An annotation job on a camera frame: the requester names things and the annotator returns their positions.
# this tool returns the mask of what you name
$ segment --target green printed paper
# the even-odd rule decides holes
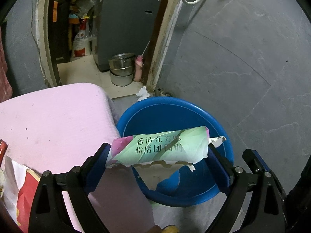
[[[183,166],[194,171],[192,164],[207,157],[209,143],[218,147],[225,140],[210,138],[205,126],[117,138],[112,142],[106,167],[134,166],[146,186],[155,190],[159,182]]]
[[[197,163],[207,157],[208,142],[208,129],[205,126],[153,135],[137,135],[113,159],[125,166],[160,160],[167,163]]]

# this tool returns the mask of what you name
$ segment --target yellow object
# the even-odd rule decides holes
[[[40,176],[36,174],[34,171],[32,171],[31,169],[28,168],[26,172],[29,173],[32,177],[34,177],[36,181],[38,182],[40,181]]]
[[[179,233],[179,229],[175,225],[170,225],[165,227],[162,233]]]
[[[19,209],[16,209],[16,218],[18,218],[18,216],[19,216]]]
[[[68,19],[69,24],[80,24],[80,21],[78,18],[69,18]]]

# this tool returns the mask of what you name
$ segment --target pink stool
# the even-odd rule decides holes
[[[102,88],[78,83],[1,103],[0,138],[13,160],[39,174],[56,174],[81,166],[102,143],[120,137],[117,120]],[[63,196],[74,228],[83,232],[68,193]],[[145,233],[154,226],[151,205],[129,168],[107,169],[89,199],[111,233]]]

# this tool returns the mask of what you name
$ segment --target pink plastic bottle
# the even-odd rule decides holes
[[[135,61],[135,76],[134,76],[134,81],[135,82],[140,82],[142,79],[142,55],[138,55],[136,61]]]

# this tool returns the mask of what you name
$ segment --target stainless steel pot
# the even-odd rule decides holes
[[[113,56],[109,60],[110,69],[119,69],[129,66],[135,66],[135,54],[134,53],[121,53]]]
[[[124,86],[127,86],[128,84],[130,84],[133,80],[133,76],[134,76],[134,74],[131,74],[128,76],[117,76],[117,75],[114,75],[110,71],[111,82],[113,84],[115,84],[116,86],[119,86],[119,87],[124,87]]]
[[[135,66],[128,66],[128,67],[122,67],[118,69],[110,69],[110,72],[112,72],[114,75],[117,76],[128,76],[133,74],[135,71]]]

